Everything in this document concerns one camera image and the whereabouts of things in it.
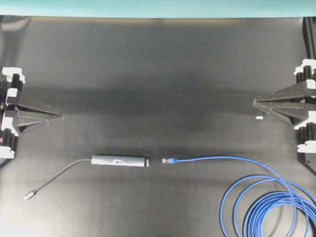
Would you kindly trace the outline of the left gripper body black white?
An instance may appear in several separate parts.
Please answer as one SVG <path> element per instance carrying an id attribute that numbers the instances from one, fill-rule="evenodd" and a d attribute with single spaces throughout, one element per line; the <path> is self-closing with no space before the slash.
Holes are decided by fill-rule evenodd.
<path id="1" fill-rule="evenodd" d="M 0 73 L 0 157 L 14 158 L 17 140 L 18 115 L 25 76 L 21 68 L 3 67 Z"/>

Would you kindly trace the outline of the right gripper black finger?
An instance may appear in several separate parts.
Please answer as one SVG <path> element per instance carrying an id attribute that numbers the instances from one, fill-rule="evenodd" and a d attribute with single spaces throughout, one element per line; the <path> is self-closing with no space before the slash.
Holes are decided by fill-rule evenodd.
<path id="1" fill-rule="evenodd" d="M 290 125 L 298 125 L 309 118 L 310 106 L 301 102 L 255 102 L 254 107 L 278 117 Z"/>
<path id="2" fill-rule="evenodd" d="M 303 99 L 307 96 L 307 82 L 293 84 L 287 88 L 273 92 L 272 94 L 260 96 L 255 102 L 275 102 L 275 101 L 290 101 Z"/>

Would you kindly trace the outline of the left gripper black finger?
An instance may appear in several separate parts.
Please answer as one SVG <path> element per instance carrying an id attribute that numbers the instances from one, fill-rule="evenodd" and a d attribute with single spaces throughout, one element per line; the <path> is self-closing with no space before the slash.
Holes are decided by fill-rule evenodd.
<path id="1" fill-rule="evenodd" d="M 30 129 L 36 129 L 42 126 L 52 125 L 53 123 L 59 122 L 62 120 L 62 117 L 53 117 L 46 119 L 35 119 L 35 118 L 20 118 L 18 120 L 18 131 L 20 133 L 27 132 Z"/>
<path id="2" fill-rule="evenodd" d="M 63 114 L 50 105 L 45 104 L 16 104 L 18 117 L 26 119 L 61 118 Z"/>

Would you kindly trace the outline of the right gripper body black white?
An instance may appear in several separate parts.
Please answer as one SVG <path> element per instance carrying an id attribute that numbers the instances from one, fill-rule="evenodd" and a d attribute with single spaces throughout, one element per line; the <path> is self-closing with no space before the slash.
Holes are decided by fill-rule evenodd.
<path id="1" fill-rule="evenodd" d="M 294 129 L 299 131 L 299 144 L 297 152 L 306 154 L 316 153 L 316 60 L 304 59 L 301 66 L 296 67 L 294 75 L 303 74 L 306 89 L 311 92 L 299 102 L 306 109 L 307 115 L 301 119 Z"/>

